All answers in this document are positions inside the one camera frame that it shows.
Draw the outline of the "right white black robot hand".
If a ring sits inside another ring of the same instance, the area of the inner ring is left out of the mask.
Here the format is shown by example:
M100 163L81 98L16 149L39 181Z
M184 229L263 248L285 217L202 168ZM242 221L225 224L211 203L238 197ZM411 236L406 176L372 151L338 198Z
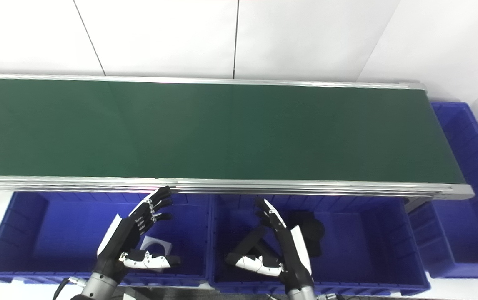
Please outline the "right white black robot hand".
M225 258L227 264L280 279L288 296L312 294L314 281L308 250L300 226L287 226L267 199L256 196L256 215L261 225L252 230ZM268 246L259 247L266 228L271 228L281 250L276 257Z

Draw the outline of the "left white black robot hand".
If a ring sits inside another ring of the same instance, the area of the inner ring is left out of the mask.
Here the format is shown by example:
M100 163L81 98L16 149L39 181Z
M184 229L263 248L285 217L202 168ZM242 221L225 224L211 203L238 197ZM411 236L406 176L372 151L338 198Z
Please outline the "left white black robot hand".
M172 204L169 186L161 187L141 200L123 218L116 215L97 250L93 273L119 284L130 269L154 270L179 266L181 258L174 255L151 254L138 249L143 234L159 221L170 220L170 213L159 210Z

